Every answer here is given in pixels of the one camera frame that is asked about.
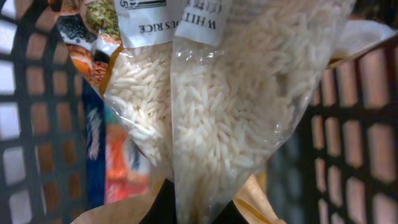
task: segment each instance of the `barcode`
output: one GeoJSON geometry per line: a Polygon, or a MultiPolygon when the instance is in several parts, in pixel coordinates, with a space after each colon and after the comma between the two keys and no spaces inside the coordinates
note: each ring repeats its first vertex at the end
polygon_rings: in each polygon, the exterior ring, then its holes
{"type": "Polygon", "coordinates": [[[129,0],[129,8],[131,9],[147,9],[164,6],[166,6],[166,0],[129,0]]]}

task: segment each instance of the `clear plastic packaging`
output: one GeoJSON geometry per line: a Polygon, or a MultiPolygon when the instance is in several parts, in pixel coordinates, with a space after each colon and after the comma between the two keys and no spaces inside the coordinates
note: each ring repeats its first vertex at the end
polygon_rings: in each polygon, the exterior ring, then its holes
{"type": "Polygon", "coordinates": [[[211,222],[291,136],[353,4],[233,1],[217,47],[174,38],[173,165],[179,223],[211,222]]]}
{"type": "Polygon", "coordinates": [[[171,178],[172,122],[170,61],[172,43],[122,49],[104,94],[128,135],[162,176],[171,178]]]}

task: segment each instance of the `bag of rice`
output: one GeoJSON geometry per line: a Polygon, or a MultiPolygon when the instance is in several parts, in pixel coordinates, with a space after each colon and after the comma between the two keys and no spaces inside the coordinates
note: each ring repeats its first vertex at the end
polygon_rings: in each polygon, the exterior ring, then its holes
{"type": "Polygon", "coordinates": [[[179,223],[208,223],[291,136],[355,0],[186,0],[173,41],[179,223]]]}
{"type": "Polygon", "coordinates": [[[171,178],[170,62],[179,0],[115,2],[123,48],[101,84],[105,102],[161,174],[171,178]]]}

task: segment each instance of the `rice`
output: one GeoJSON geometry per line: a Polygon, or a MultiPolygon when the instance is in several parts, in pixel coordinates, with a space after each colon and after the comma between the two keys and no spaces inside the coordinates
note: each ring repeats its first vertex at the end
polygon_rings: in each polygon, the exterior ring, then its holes
{"type": "Polygon", "coordinates": [[[173,176],[171,53],[171,43],[124,49],[115,61],[104,95],[131,139],[168,178],[173,176]]]}
{"type": "MultiPolygon", "coordinates": [[[[316,88],[353,3],[245,2],[253,4],[245,5],[248,12],[261,9],[260,13],[243,25],[230,17],[219,47],[174,39],[173,154],[179,223],[206,221],[203,217],[217,211],[217,205],[225,206],[289,138],[307,107],[303,98],[310,98],[316,88]]],[[[241,6],[232,8],[233,16],[237,7],[241,6]]]]}

